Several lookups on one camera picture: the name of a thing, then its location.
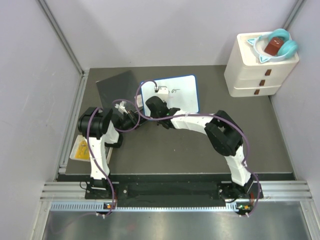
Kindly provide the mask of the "blue framed whiteboard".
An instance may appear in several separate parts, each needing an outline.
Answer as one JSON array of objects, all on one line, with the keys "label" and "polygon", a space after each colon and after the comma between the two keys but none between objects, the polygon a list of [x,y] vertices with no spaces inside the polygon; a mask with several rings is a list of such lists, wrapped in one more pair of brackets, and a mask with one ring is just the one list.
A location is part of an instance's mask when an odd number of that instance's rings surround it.
[{"label": "blue framed whiteboard", "polygon": [[180,108],[188,113],[198,113],[200,111],[197,78],[195,75],[184,75],[156,79],[154,82],[148,81],[141,86],[145,116],[149,117],[151,115],[146,101],[156,95],[155,86],[168,88],[167,107],[169,109]]}]

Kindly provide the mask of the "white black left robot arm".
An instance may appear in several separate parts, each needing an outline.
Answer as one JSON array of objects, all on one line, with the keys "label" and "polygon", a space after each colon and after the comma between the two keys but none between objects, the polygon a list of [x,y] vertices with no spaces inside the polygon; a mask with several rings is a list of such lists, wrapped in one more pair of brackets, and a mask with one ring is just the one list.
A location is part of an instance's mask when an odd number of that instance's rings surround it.
[{"label": "white black left robot arm", "polygon": [[90,158],[90,180],[86,199],[114,199],[115,188],[109,177],[107,150],[120,148],[122,133],[134,130],[141,124],[139,111],[129,110],[122,117],[113,109],[89,107],[78,119],[78,131],[84,137]]}]

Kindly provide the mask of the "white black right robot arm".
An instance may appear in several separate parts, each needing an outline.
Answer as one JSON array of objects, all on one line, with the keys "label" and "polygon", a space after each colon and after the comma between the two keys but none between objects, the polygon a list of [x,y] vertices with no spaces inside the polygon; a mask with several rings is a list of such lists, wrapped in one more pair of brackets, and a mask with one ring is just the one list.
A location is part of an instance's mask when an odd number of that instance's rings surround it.
[{"label": "white black right robot arm", "polygon": [[223,156],[231,172],[231,183],[221,184],[220,191],[227,199],[252,197],[255,176],[248,170],[243,131],[223,110],[215,114],[189,113],[180,108],[168,108],[158,96],[146,101],[150,117],[166,129],[189,130],[208,137],[214,150]]}]

